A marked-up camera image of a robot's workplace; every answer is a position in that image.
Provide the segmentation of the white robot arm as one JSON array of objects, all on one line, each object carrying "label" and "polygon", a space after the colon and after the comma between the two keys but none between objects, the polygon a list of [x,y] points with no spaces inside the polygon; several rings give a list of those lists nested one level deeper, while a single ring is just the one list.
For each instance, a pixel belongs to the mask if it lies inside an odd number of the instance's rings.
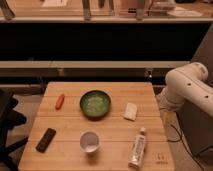
[{"label": "white robot arm", "polygon": [[192,62],[170,70],[165,76],[166,86],[156,96],[160,110],[177,111],[186,100],[213,117],[213,87],[207,85],[207,67]]}]

